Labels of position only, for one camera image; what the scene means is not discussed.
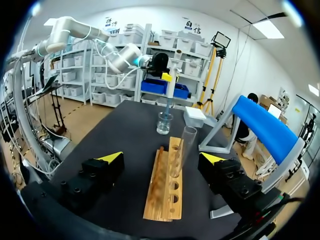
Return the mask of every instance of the white pants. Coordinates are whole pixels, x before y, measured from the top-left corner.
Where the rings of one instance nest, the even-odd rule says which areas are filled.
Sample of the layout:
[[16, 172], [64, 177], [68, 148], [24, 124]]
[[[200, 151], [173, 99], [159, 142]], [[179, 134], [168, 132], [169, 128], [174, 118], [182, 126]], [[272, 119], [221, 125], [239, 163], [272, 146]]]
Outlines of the white pants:
[[245, 148], [245, 151], [244, 151], [245, 154], [247, 154], [249, 156], [252, 156], [252, 153], [255, 150], [257, 139], [258, 139], [257, 136], [250, 129], [249, 129], [249, 135], [247, 137], [240, 138], [240, 140], [247, 142], [246, 148]]

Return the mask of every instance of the yellow tripod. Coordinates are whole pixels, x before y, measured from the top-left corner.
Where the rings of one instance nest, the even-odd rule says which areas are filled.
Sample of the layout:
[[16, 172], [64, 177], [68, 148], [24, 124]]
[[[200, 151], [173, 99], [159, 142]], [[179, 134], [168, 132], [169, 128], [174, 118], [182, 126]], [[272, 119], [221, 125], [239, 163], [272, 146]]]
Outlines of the yellow tripod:
[[209, 82], [209, 79], [210, 79], [210, 75], [211, 75], [211, 71], [212, 71], [212, 68], [213, 68], [214, 63], [215, 63], [216, 53], [217, 53], [217, 49], [216, 49], [216, 47], [213, 47], [213, 53], [212, 53], [212, 57], [211, 57], [211, 60], [210, 60], [209, 72], [208, 72], [208, 75], [206, 76], [206, 79], [204, 81], [204, 85], [202, 87], [201, 97], [200, 97], [200, 100], [197, 103], [194, 103], [192, 105], [193, 108], [197, 108], [197, 109], [201, 109], [201, 110], [203, 109], [203, 103], [202, 102], [204, 100], [205, 93], [206, 93], [206, 88], [207, 88], [207, 85], [208, 85], [208, 82]]
[[221, 68], [222, 68], [223, 62], [224, 62], [224, 58], [223, 58], [223, 57], [220, 57], [218, 72], [216, 73], [214, 85], [213, 85], [213, 88], [211, 89], [210, 98], [208, 98], [207, 101], [203, 104], [203, 107], [206, 106], [206, 109], [205, 109], [205, 113], [206, 113], [206, 114], [209, 113], [209, 109], [210, 109], [210, 107], [211, 107], [211, 115], [212, 115], [212, 116], [214, 116], [214, 114], [215, 114], [215, 112], [214, 112], [214, 101], [213, 101], [213, 97], [214, 97], [215, 90], [216, 90], [217, 85], [218, 85], [218, 82], [219, 82], [219, 78], [220, 78], [220, 73], [221, 73]]

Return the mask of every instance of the ceiling light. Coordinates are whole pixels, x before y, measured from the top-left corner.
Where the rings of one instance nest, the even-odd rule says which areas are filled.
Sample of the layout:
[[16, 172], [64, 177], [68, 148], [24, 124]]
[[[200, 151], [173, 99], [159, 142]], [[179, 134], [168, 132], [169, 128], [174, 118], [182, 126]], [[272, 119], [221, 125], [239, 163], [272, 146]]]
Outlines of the ceiling light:
[[53, 26], [56, 23], [56, 18], [49, 18], [44, 24], [43, 26]]
[[39, 2], [36, 2], [32, 7], [31, 7], [31, 14], [33, 17], [37, 16], [40, 13], [41, 10], [41, 5]]
[[314, 86], [311, 86], [309, 84], [309, 90], [310, 90], [310, 92], [312, 92], [313, 94], [315, 94], [315, 95], [317, 95], [319, 97], [319, 90], [316, 89]]
[[260, 21], [252, 24], [256, 29], [258, 29], [263, 35], [268, 39], [284, 39], [285, 37], [276, 28], [276, 26], [270, 21]]
[[300, 28], [304, 24], [304, 20], [295, 6], [293, 6], [293, 4], [288, 0], [283, 1], [282, 6], [291, 19], [293, 25]]

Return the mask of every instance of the test tube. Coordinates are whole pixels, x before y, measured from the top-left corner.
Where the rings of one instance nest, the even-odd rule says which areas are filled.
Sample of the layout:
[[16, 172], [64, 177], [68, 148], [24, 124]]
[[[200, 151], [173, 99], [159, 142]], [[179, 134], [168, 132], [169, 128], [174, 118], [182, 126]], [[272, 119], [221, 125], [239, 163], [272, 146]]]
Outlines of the test tube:
[[189, 152], [192, 148], [192, 145], [194, 144], [195, 138], [197, 135], [197, 129], [195, 129], [192, 126], [185, 126], [180, 144], [176, 150], [174, 161], [170, 163], [170, 175], [173, 178], [177, 178], [179, 176], [179, 173], [184, 166]]

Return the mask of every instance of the ceiling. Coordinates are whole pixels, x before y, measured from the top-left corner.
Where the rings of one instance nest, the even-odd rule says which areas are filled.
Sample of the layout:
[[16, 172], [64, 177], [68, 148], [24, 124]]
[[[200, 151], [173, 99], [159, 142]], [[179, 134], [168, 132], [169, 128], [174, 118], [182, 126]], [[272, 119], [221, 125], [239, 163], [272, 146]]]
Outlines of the ceiling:
[[320, 98], [310, 93], [308, 88], [308, 84], [316, 87], [320, 80], [318, 63], [305, 39], [303, 28], [295, 28], [288, 17], [280, 17], [271, 21], [284, 35], [284, 39], [266, 39], [255, 27], [251, 27], [248, 33], [249, 23], [243, 18], [254, 23], [267, 16], [281, 13], [283, 9], [279, 0], [47, 0], [42, 4], [40, 15], [31, 20], [32, 27], [28, 29], [25, 42], [41, 39], [50, 33], [50, 28], [43, 28], [48, 18], [79, 18], [133, 6], [170, 6], [194, 10], [239, 28], [273, 55], [289, 74], [296, 88], [314, 101], [320, 102]]

